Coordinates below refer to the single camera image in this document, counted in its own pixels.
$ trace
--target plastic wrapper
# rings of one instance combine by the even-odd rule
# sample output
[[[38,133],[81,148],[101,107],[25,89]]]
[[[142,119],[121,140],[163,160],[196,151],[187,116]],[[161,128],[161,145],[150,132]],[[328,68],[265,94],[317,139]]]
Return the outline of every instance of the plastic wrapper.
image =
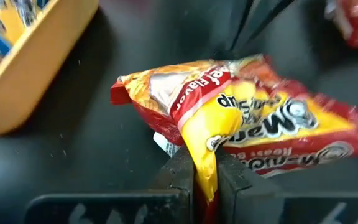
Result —
[[[120,77],[111,103],[131,102],[172,144],[186,143],[207,202],[216,191],[220,145],[266,177],[358,156],[358,109],[280,78],[261,55]]]
[[[47,0],[0,0],[0,56],[5,56],[30,27]]]
[[[331,11],[346,42],[351,47],[358,48],[358,0],[328,2],[326,12]]]

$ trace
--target yellow banner on packet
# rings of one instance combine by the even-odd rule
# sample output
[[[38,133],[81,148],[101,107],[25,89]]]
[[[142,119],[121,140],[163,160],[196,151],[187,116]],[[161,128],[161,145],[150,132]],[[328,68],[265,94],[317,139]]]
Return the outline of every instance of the yellow banner on packet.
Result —
[[[238,100],[250,100],[255,85],[234,81],[225,64],[212,64],[200,72],[182,68],[182,72],[160,73],[157,69],[150,74],[148,84],[144,89],[177,125],[195,163],[197,181],[207,201],[212,201],[218,188],[214,152],[244,124]],[[127,90],[137,94],[133,88]]]

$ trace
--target yellow tray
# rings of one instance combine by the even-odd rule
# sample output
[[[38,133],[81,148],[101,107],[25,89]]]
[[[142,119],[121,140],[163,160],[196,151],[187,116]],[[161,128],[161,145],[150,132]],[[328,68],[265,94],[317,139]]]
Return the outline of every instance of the yellow tray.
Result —
[[[98,0],[51,0],[0,63],[0,134],[30,116],[98,8]]]

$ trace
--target barcode sticker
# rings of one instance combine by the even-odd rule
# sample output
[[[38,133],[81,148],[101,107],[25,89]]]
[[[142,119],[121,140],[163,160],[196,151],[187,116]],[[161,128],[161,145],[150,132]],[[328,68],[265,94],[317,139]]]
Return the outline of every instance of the barcode sticker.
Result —
[[[154,133],[153,140],[164,150],[168,156],[172,157],[180,149],[180,146],[169,142],[162,134]]]

